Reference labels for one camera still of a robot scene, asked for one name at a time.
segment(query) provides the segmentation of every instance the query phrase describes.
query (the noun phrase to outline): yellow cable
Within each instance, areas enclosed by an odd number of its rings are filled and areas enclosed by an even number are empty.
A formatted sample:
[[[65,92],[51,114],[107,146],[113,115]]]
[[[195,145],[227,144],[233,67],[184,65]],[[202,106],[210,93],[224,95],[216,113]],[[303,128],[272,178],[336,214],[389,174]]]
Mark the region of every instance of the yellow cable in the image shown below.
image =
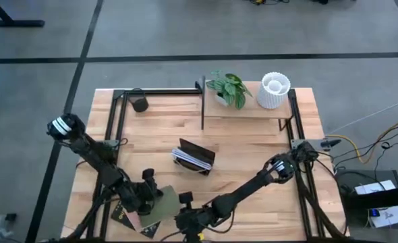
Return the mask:
[[[398,126],[398,122],[397,122],[395,125],[391,126],[390,128],[386,129],[381,135],[379,135],[379,137],[377,138],[377,140],[374,142],[372,151],[371,151],[371,153],[370,153],[370,155],[368,156],[368,158],[367,158],[366,161],[363,161],[363,160],[362,160],[361,155],[360,155],[360,152],[359,152],[359,150],[358,150],[358,147],[356,146],[356,144],[355,144],[350,138],[348,138],[348,137],[346,137],[346,136],[344,136],[344,135],[340,135],[340,134],[329,134],[329,135],[327,135],[327,137],[342,138],[342,139],[345,139],[346,141],[350,142],[350,143],[352,144],[352,146],[354,147],[355,152],[356,152],[356,156],[358,157],[358,159],[360,160],[360,162],[363,163],[363,164],[365,164],[365,163],[368,163],[368,162],[373,158],[374,149],[376,148],[376,145],[378,144],[378,141],[380,141],[380,139],[382,139],[382,138],[389,132],[389,130],[391,130],[391,129],[397,127],[397,126]]]

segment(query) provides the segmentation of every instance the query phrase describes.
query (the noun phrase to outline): black metal frame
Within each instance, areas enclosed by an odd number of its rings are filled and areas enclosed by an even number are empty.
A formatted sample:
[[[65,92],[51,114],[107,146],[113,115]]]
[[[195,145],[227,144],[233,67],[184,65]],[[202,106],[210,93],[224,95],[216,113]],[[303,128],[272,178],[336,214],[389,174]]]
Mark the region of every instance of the black metal frame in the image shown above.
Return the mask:
[[[144,89],[145,95],[202,95],[202,110],[201,110],[201,128],[203,129],[204,127],[204,87],[205,87],[205,77],[201,77],[202,81],[202,86],[199,85],[198,82],[195,83],[195,88],[183,88],[183,89]],[[125,119],[125,112],[126,112],[126,105],[127,105],[127,96],[129,95],[141,95],[142,93],[135,92],[135,91],[130,91],[130,90],[114,90],[113,92],[113,97],[112,97],[112,103],[111,103],[111,108],[109,111],[109,118],[108,118],[108,124],[107,124],[107,129],[106,129],[106,134],[105,134],[105,140],[110,140],[110,135],[112,133],[112,127],[113,127],[113,119],[115,117],[115,110],[116,106],[118,103],[118,100],[122,97],[122,104],[121,104],[121,109],[120,109],[120,116],[119,116],[119,121],[118,121],[118,127],[117,127],[117,135],[115,137],[116,140],[121,140],[122,136],[122,129],[124,125],[124,119]],[[291,89],[288,94],[289,98],[289,104],[291,106],[291,112],[292,116],[289,119],[285,119],[285,125],[283,128],[281,127],[281,122],[279,120],[279,127],[280,130],[283,130],[284,128],[287,128],[287,137],[289,139],[289,148],[291,148],[291,141],[295,139],[293,128],[292,128],[292,118],[295,119],[295,124],[297,128],[297,136],[300,139],[304,139],[304,129],[302,127],[302,121],[301,121],[301,115],[300,111],[298,108],[297,104],[297,99],[296,99],[296,93],[294,89]],[[304,165],[306,167],[306,175],[308,179],[308,187],[311,192],[313,192],[313,196],[315,200],[317,200],[317,193],[316,193],[316,187],[314,185],[314,179],[313,175],[311,172],[311,168],[309,165]],[[302,176],[299,170],[296,170],[295,172],[295,180],[297,183],[297,186],[301,183]],[[94,190],[93,194],[93,201],[96,200],[96,198],[100,195],[102,190],[102,186],[100,183],[100,180],[97,178],[96,182],[96,188]],[[307,209],[307,203],[305,198],[300,194],[298,191],[298,197],[300,200],[300,208],[301,208],[301,214],[302,214],[302,221],[304,224],[304,231],[306,234],[306,237],[309,238],[313,236],[312,234],[312,227],[310,225],[310,220],[308,216],[308,209]],[[101,223],[101,230],[99,236],[102,238],[105,238],[106,233],[107,233],[107,224],[109,220],[109,211],[110,211],[110,204],[106,204],[104,209],[103,209],[103,217],[102,217],[102,223]],[[316,224],[318,226],[318,235],[320,237],[325,237],[324,234],[324,228],[322,225],[322,222],[320,219],[315,215],[316,219]],[[93,216],[92,218],[92,223],[88,226],[88,231],[86,234],[87,238],[93,237],[94,235],[94,228],[95,228],[95,220],[96,220],[96,215]]]
[[[43,27],[43,20],[13,20],[0,6],[0,27]]]

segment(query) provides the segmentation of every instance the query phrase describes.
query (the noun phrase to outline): green leaf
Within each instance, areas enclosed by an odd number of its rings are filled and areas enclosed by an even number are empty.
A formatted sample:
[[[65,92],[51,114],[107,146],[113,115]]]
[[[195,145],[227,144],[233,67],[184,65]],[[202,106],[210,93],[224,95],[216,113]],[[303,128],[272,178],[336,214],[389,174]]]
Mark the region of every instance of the green leaf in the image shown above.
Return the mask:
[[[206,86],[207,86],[208,88],[212,89],[212,90],[215,90],[214,83],[215,83],[214,80],[208,81],[208,82],[206,83]]]
[[[244,91],[247,93],[247,95],[250,95],[251,97],[253,97],[252,93],[247,89],[246,85],[244,85],[243,83],[241,83],[241,85],[242,85],[242,88],[244,89]]]
[[[215,80],[214,82],[214,89],[217,92],[223,92],[223,90],[225,89],[225,82],[222,80]]]
[[[235,95],[224,93],[223,98],[227,104],[232,105],[233,101],[235,100]]]
[[[241,109],[246,104],[246,96],[243,93],[238,92],[235,100],[235,108]]]
[[[225,84],[225,90],[230,94],[230,95],[235,95],[235,86],[233,84],[230,83],[226,83]]]
[[[234,81],[233,84],[237,84],[237,83],[242,82],[242,81],[241,81],[241,78],[238,78],[238,76],[236,76],[235,74],[225,74],[225,76],[226,76],[226,78],[228,78],[228,79]]]

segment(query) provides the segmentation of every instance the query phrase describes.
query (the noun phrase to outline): white planter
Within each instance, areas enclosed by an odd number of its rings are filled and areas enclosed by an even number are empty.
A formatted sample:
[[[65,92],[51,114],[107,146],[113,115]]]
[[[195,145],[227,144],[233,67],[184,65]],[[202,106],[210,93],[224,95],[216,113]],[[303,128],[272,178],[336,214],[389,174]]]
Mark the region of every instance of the white planter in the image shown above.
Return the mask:
[[[291,82],[283,74],[265,74],[257,95],[259,105],[266,109],[277,108],[286,99],[290,88]]]
[[[218,96],[217,94],[215,94],[215,100],[224,106],[229,106],[226,100],[223,97]]]

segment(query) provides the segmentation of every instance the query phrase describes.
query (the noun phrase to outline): wooden shelf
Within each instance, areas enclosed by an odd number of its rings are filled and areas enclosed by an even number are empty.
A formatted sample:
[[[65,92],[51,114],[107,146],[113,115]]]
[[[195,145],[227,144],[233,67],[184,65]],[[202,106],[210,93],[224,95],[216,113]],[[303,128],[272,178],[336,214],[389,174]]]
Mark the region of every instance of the wooden shelf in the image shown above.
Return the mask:
[[[236,117],[236,118],[270,118],[288,119],[291,117],[289,100],[286,98],[276,109],[265,109],[258,104],[256,95],[258,94],[260,82],[246,81],[244,84],[252,93],[253,97],[246,95],[246,104],[240,110],[234,105],[225,107],[215,99],[216,91],[205,87],[205,117]]]

